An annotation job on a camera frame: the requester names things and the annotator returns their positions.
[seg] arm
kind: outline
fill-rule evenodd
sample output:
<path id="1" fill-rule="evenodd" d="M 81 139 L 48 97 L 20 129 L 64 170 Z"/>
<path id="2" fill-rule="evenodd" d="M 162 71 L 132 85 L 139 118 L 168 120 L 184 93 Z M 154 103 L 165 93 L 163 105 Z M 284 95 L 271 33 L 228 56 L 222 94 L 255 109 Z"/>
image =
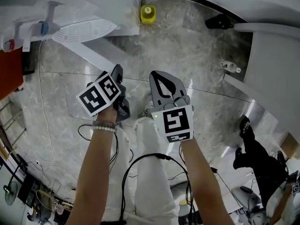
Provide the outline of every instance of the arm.
<path id="1" fill-rule="evenodd" d="M 117 112 L 110 106 L 98 114 L 97 120 L 115 123 L 116 117 Z M 108 192 L 112 140 L 113 132 L 94 130 L 80 170 L 68 225 L 100 224 Z"/>
<path id="2" fill-rule="evenodd" d="M 33 205 L 32 209 L 33 209 L 32 215 L 33 215 L 33 216 L 36 216 L 36 215 L 37 215 L 37 208 L 36 208 L 36 206 Z"/>
<path id="3" fill-rule="evenodd" d="M 233 225 L 220 186 L 195 138 L 181 142 L 188 177 L 199 213 L 206 225 Z"/>

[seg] hair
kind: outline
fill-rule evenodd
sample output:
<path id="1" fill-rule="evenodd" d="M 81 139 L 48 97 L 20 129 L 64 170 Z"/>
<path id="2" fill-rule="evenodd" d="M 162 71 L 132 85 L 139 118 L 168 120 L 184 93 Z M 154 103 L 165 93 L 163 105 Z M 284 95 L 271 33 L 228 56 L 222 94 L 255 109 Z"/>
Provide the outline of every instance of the hair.
<path id="1" fill-rule="evenodd" d="M 29 221 L 33 221 L 32 215 L 28 214 L 28 215 L 27 215 L 27 218 L 28 218 Z"/>

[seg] white pants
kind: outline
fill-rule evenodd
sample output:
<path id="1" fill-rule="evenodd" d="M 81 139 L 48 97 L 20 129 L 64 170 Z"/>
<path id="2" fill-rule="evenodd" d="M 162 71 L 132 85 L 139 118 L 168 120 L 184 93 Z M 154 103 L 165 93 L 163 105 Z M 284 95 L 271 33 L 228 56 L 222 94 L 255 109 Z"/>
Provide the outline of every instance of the white pants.
<path id="1" fill-rule="evenodd" d="M 160 153 L 161 138 L 150 118 L 140 118 L 134 130 L 138 145 L 138 158 L 144 154 Z M 119 154 L 109 177 L 109 188 L 102 221 L 118 221 L 122 201 L 122 180 L 128 169 L 129 140 L 124 130 L 118 129 Z M 126 179 L 124 220 L 129 225 L 178 225 L 178 211 L 164 172 L 162 160 L 145 157 L 138 162 L 135 203 L 131 200 Z"/>

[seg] yellow container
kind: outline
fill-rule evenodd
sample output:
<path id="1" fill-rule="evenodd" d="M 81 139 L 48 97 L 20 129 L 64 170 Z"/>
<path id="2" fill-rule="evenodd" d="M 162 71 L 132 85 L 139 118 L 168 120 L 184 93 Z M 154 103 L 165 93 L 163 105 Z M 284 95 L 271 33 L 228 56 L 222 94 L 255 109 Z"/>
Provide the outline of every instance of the yellow container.
<path id="1" fill-rule="evenodd" d="M 141 21 L 144 24 L 153 24 L 156 18 L 156 9 L 152 5 L 141 7 Z"/>

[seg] black pants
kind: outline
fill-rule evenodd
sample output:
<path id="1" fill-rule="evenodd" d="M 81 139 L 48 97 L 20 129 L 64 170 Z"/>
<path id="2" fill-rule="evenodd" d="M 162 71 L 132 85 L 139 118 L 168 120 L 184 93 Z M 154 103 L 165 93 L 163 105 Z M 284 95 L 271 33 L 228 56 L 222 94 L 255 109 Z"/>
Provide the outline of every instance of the black pants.
<path id="1" fill-rule="evenodd" d="M 244 137 L 245 152 L 236 158 L 238 167 L 251 167 L 264 208 L 279 185 L 286 180 L 287 172 L 276 158 L 268 155 L 266 149 L 255 140 L 254 134 Z"/>

